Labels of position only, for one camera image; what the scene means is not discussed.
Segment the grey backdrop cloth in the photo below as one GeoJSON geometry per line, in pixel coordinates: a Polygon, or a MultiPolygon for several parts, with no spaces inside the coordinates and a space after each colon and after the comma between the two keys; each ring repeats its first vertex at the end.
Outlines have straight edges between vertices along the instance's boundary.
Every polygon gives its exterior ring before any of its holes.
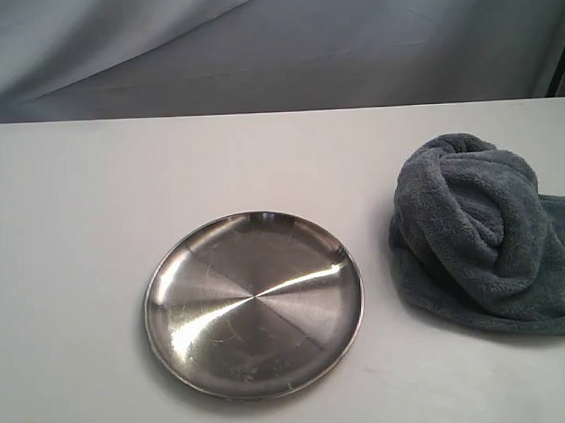
{"type": "Polygon", "coordinates": [[[0,0],[0,123],[541,96],[565,0],[0,0]]]}

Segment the round stainless steel plate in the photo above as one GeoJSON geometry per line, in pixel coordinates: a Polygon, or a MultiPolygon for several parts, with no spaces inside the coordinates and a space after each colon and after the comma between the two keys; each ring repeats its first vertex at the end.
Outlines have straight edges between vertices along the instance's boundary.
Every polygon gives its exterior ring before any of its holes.
{"type": "Polygon", "coordinates": [[[179,240],[150,278],[148,347],[190,389],[273,399],[321,379],[361,326],[359,267],[325,228],[279,211],[218,218],[179,240]]]}

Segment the grey fluffy towel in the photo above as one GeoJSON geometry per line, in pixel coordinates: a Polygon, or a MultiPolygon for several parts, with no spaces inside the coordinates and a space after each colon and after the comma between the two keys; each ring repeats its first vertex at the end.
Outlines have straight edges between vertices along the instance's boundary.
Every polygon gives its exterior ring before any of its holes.
{"type": "Polygon", "coordinates": [[[402,301],[479,330],[565,335],[565,196],[517,154],[441,135],[404,163],[389,225],[402,301]]]}

